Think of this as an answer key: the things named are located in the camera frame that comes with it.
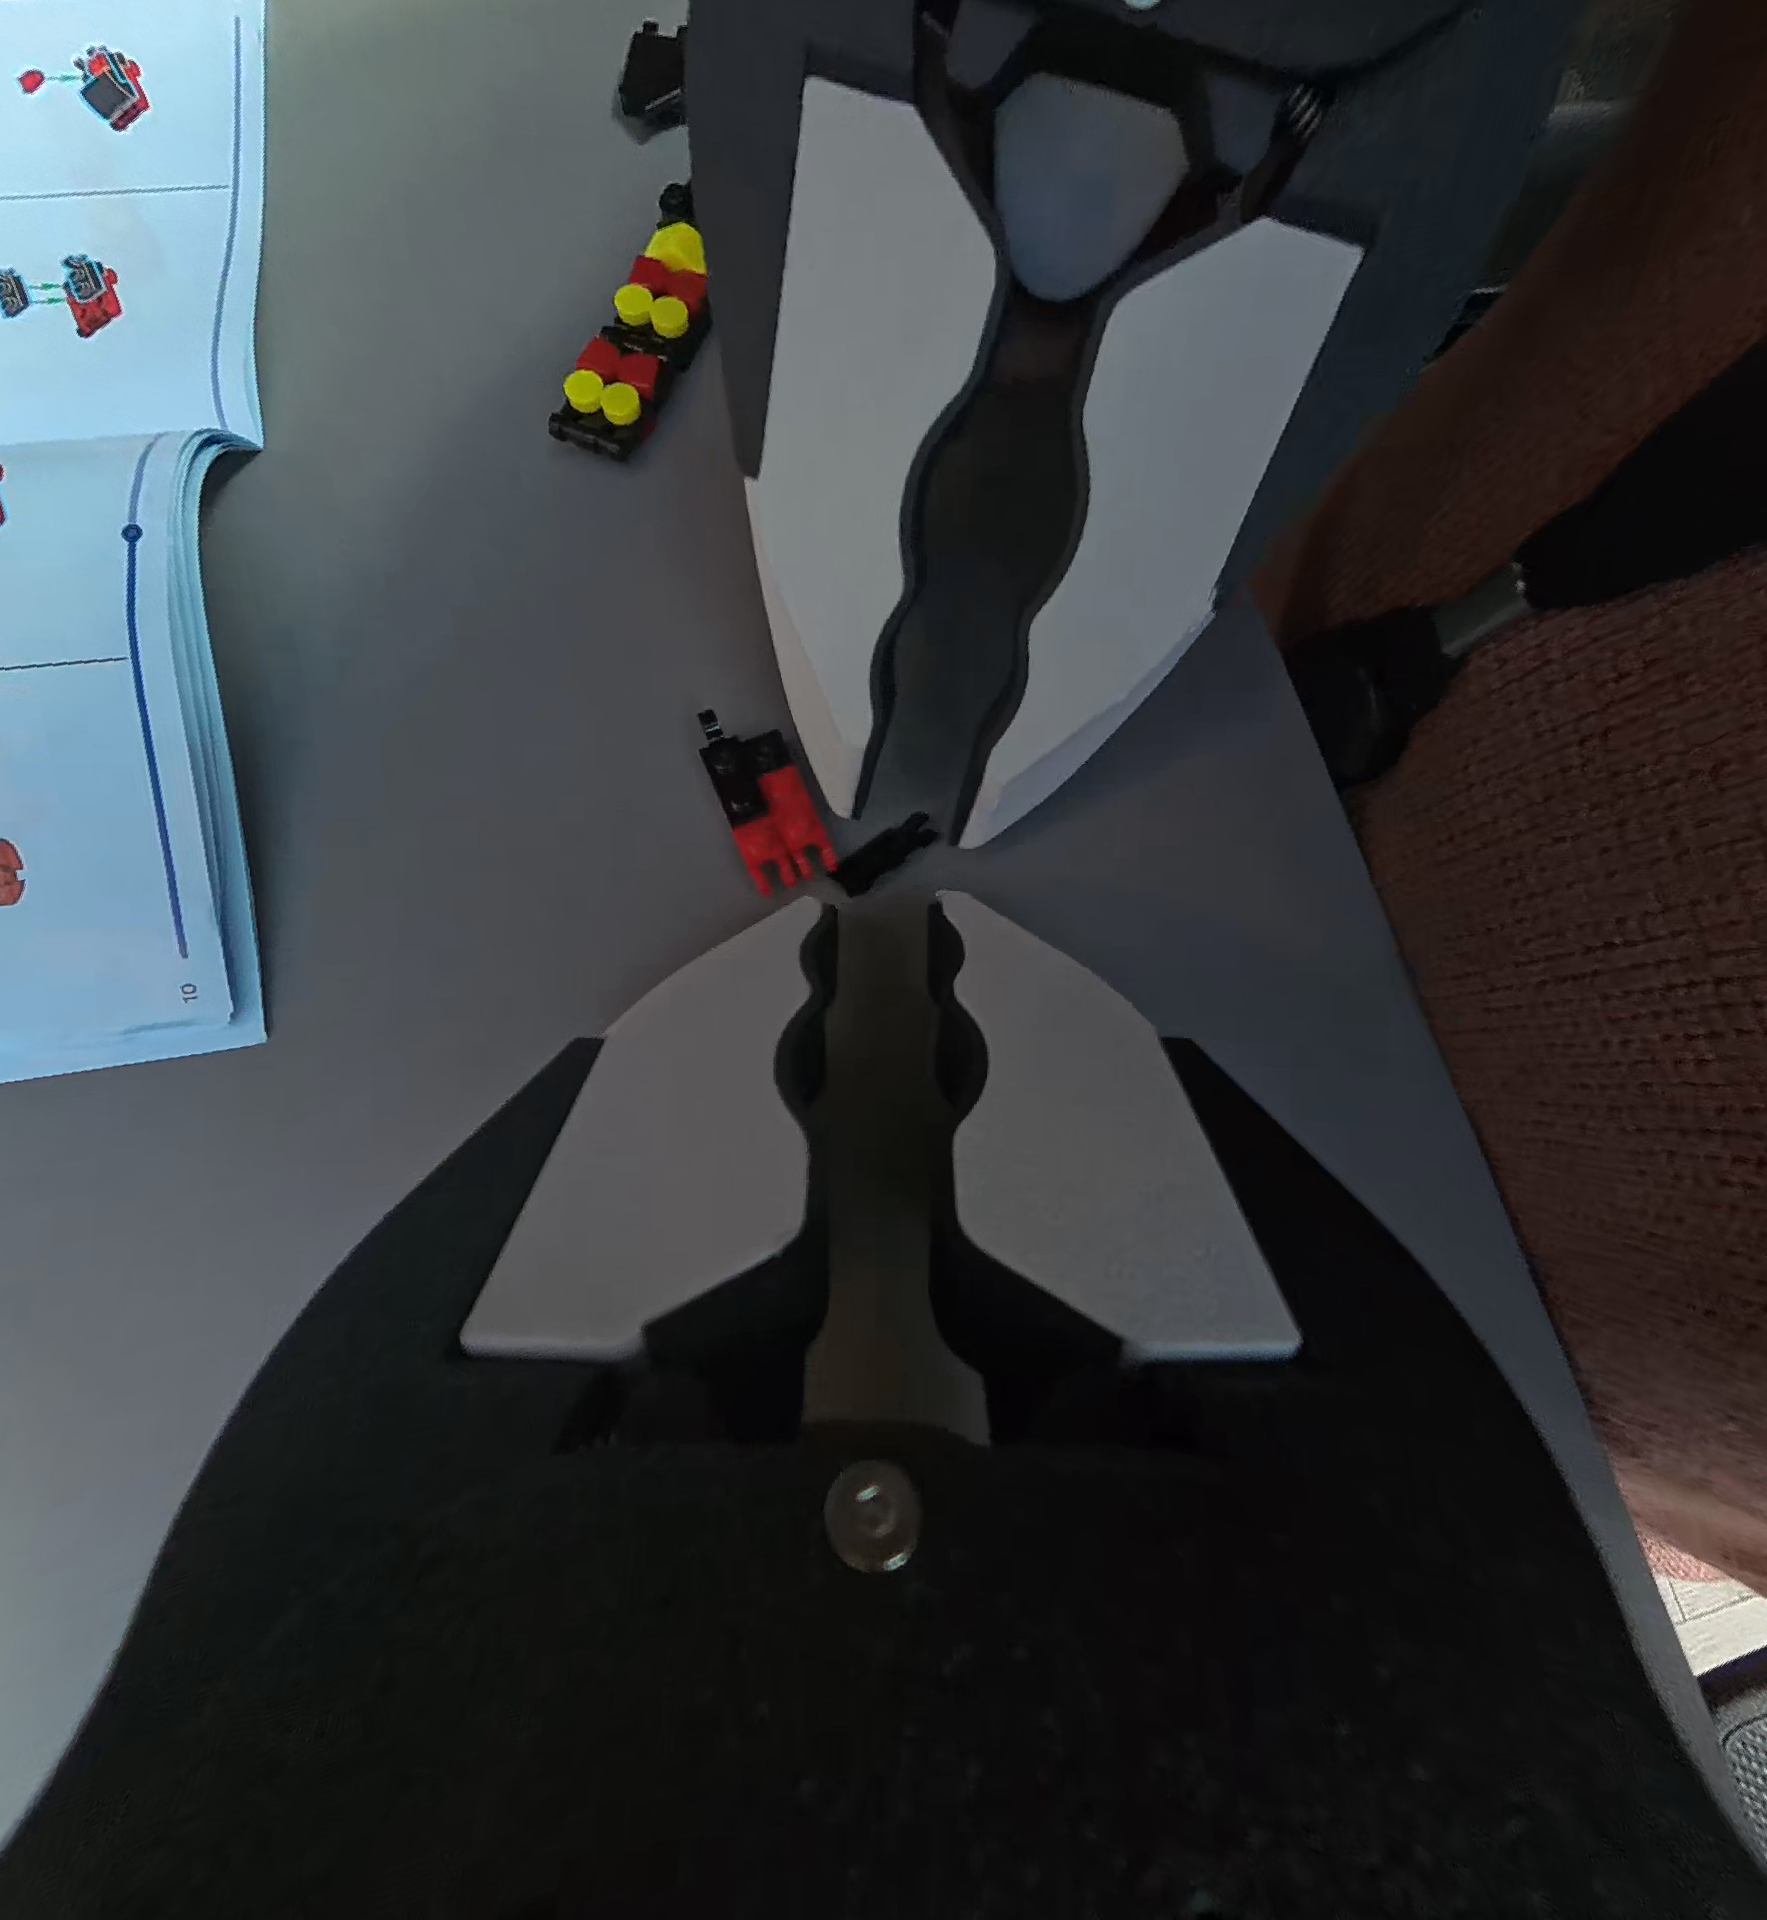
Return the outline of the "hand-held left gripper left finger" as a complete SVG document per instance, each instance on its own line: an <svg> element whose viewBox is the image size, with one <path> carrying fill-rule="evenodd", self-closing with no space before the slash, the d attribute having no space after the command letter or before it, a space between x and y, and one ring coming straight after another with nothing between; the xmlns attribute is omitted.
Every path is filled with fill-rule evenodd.
<svg viewBox="0 0 1767 1920"><path fill-rule="evenodd" d="M790 901L637 999L594 1045L465 1355L685 1377L712 1424L800 1424L832 993L839 908Z"/></svg>

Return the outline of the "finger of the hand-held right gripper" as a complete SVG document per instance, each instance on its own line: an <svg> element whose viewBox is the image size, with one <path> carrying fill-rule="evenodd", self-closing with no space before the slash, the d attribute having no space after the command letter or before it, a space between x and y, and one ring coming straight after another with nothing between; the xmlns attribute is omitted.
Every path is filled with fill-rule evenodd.
<svg viewBox="0 0 1767 1920"><path fill-rule="evenodd" d="M1359 263L1359 243L1261 215L1120 298L1081 393L1081 531L1029 618L964 848L1072 781L1209 623Z"/></svg>
<svg viewBox="0 0 1767 1920"><path fill-rule="evenodd" d="M867 802L878 650L916 584L910 499L967 395L998 247L910 98L804 81L759 477L759 584L827 806Z"/></svg>

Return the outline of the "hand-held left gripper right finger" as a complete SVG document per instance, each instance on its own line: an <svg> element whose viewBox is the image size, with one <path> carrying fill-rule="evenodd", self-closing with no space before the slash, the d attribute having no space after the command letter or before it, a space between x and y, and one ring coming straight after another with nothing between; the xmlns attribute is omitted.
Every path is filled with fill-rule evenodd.
<svg viewBox="0 0 1767 1920"><path fill-rule="evenodd" d="M996 1426L1079 1377L1291 1362L1303 1332L1153 1021L969 895L931 907L953 1116L931 1306Z"/></svg>

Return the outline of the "red black toy brick assembly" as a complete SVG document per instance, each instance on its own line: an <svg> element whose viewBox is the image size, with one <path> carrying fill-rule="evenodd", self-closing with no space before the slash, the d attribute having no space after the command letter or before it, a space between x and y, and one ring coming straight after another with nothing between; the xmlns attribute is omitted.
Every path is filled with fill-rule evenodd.
<svg viewBox="0 0 1767 1920"><path fill-rule="evenodd" d="M727 815L740 867L760 899L839 874L839 853L786 735L727 735L712 709L696 714L702 766Z"/></svg>

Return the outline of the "small black clip toy piece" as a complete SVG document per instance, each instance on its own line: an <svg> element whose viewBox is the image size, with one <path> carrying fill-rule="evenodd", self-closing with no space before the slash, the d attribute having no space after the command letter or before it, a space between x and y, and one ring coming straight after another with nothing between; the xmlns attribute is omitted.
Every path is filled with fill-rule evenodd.
<svg viewBox="0 0 1767 1920"><path fill-rule="evenodd" d="M839 857L831 883L845 899L867 899L884 879L902 874L924 848L931 848L942 831L928 808L906 815L899 827L873 834L867 845Z"/></svg>

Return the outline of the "grey desk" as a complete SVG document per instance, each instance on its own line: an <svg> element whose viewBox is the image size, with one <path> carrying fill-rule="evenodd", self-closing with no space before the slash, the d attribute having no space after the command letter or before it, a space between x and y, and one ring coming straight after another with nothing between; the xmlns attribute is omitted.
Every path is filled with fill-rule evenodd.
<svg viewBox="0 0 1767 1920"><path fill-rule="evenodd" d="M1261 618L1006 848L839 908L940 1096L931 907L1159 1031L1291 1362L712 1424L469 1357L599 1036L779 915L689 714L790 722L721 322L543 439L656 204L628 4L272 4L269 416L207 579L272 1036L0 1090L0 1914L1767 1914L1491 1167Z"/></svg>

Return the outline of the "yellow red black brick assembly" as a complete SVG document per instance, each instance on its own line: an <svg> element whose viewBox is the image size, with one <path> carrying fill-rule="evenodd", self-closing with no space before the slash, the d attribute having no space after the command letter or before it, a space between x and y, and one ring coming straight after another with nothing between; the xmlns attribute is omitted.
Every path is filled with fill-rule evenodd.
<svg viewBox="0 0 1767 1920"><path fill-rule="evenodd" d="M704 242L689 179L656 197L656 226L607 317L560 378L551 436L625 466L656 427L712 329Z"/></svg>

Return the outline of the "small black toy brick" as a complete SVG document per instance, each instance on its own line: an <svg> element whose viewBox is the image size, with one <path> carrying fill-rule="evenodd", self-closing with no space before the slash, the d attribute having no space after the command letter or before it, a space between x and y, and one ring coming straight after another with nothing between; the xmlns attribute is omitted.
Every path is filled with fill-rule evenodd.
<svg viewBox="0 0 1767 1920"><path fill-rule="evenodd" d="M632 139L652 139L685 123L685 23L641 20L628 36L614 93L614 113Z"/></svg>

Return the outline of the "toy brick instruction booklet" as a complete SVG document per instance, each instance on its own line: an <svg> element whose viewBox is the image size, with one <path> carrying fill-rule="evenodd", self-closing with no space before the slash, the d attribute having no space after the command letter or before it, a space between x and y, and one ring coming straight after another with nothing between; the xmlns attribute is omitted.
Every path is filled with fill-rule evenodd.
<svg viewBox="0 0 1767 1920"><path fill-rule="evenodd" d="M0 4L0 1085L269 1035L200 578L266 81L255 0Z"/></svg>

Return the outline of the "black drawstring with metal tip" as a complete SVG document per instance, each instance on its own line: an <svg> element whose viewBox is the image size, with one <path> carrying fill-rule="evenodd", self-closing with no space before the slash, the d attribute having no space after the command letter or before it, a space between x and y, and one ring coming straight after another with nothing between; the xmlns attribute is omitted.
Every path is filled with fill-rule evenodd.
<svg viewBox="0 0 1767 1920"><path fill-rule="evenodd" d="M1473 587L1298 641L1285 677L1338 794L1378 781L1505 629L1767 543L1767 335L1656 425Z"/></svg>

